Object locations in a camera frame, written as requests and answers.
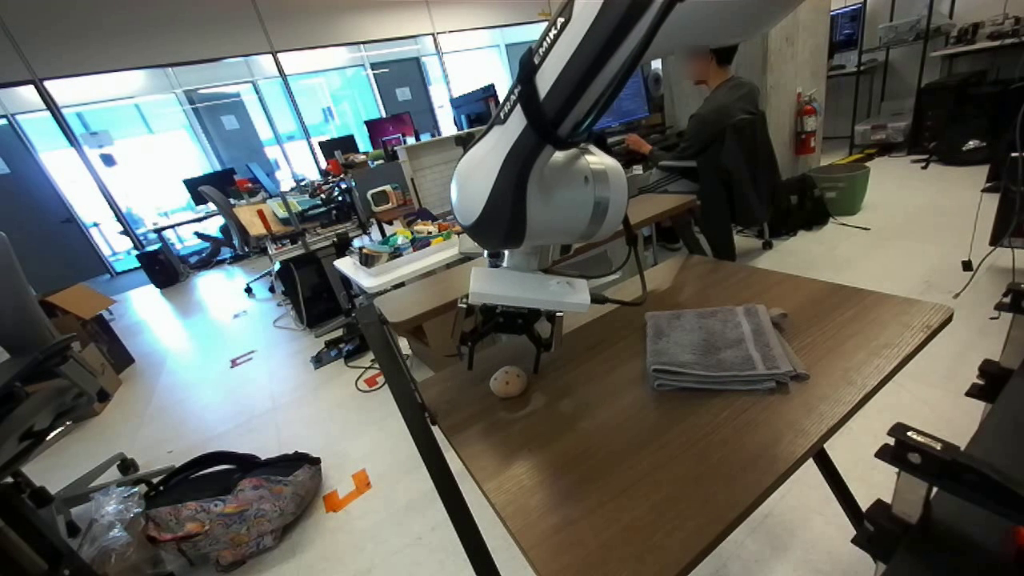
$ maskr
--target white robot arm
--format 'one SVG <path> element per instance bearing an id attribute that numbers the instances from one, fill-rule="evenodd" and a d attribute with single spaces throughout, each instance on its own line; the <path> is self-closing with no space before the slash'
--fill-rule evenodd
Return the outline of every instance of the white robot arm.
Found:
<path id="1" fill-rule="evenodd" d="M 801 0 L 567 0 L 537 49 L 523 53 L 519 83 L 476 138 L 451 178 L 458 223 L 489 253 L 474 287 L 506 287 L 511 297 L 476 294 L 479 303 L 520 303 L 516 294 L 552 278 L 537 273 L 562 243 L 609 238 L 628 209 L 628 175 L 617 161 L 586 144 L 586 128 L 628 83 L 648 45 L 693 51 L 738 45 L 777 21 Z M 552 297 L 567 310 L 579 294 Z"/>

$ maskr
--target cardboard box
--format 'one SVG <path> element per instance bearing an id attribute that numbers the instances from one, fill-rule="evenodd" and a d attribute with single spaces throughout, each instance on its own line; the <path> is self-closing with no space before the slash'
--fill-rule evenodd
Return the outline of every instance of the cardboard box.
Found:
<path id="1" fill-rule="evenodd" d="M 58 332 L 79 337 L 83 350 L 92 347 L 105 357 L 105 365 L 120 373 L 128 365 L 133 365 L 133 355 L 110 326 L 110 303 L 112 302 L 103 291 L 92 291 L 88 285 L 71 285 L 67 291 L 49 294 L 41 302 L 41 310 L 52 316 Z"/>

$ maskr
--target bag on floor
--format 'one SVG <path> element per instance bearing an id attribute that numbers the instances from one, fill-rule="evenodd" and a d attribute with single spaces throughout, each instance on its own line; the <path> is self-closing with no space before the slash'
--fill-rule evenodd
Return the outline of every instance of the bag on floor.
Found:
<path id="1" fill-rule="evenodd" d="M 320 457 L 207 450 L 147 490 L 145 534 L 191 566 L 239 566 L 280 545 L 320 496 Z"/>
<path id="2" fill-rule="evenodd" d="M 772 189 L 769 238 L 793 238 L 801 230 L 825 226 L 833 218 L 825 196 L 811 175 L 801 172 Z"/>

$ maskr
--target computer monitor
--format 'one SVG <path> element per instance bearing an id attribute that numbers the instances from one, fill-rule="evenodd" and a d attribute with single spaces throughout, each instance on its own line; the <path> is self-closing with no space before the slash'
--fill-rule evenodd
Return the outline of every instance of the computer monitor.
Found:
<path id="1" fill-rule="evenodd" d="M 198 172 L 198 175 L 191 175 L 191 178 L 183 178 L 183 185 L 187 189 L 187 198 L 191 198 L 194 206 L 203 206 L 207 198 L 203 198 L 202 185 L 215 185 L 215 189 L 222 189 L 228 198 L 234 198 L 234 196 L 235 196 L 234 175 L 235 175 L 234 171 L 215 171 L 215 172 Z"/>
<path id="2" fill-rule="evenodd" d="M 366 130 L 372 136 L 372 148 L 383 153 L 394 153 L 405 141 L 416 141 L 416 124 L 410 111 L 372 118 L 366 123 Z"/>
<path id="3" fill-rule="evenodd" d="M 632 70 L 628 85 L 614 95 L 614 101 L 601 111 L 601 118 L 592 124 L 599 136 L 629 130 L 642 124 L 648 115 L 648 94 L 642 70 Z"/>
<path id="4" fill-rule="evenodd" d="M 474 94 L 460 94 L 451 100 L 455 128 L 479 128 L 500 111 L 500 91 L 492 83 L 476 85 Z"/>
<path id="5" fill-rule="evenodd" d="M 827 19 L 827 58 L 859 49 L 859 19 L 864 19 L 859 8 L 833 10 L 833 19 Z"/>
<path id="6" fill-rule="evenodd" d="M 354 136 L 325 138 L 320 141 L 320 153 L 324 153 L 324 163 L 331 161 L 336 153 L 357 153 L 357 141 Z"/>

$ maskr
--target ceiling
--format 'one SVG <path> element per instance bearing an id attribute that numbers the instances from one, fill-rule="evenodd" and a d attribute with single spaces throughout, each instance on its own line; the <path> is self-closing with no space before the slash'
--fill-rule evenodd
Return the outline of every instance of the ceiling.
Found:
<path id="1" fill-rule="evenodd" d="M 0 0 L 0 80 L 530 21 L 559 0 Z"/>

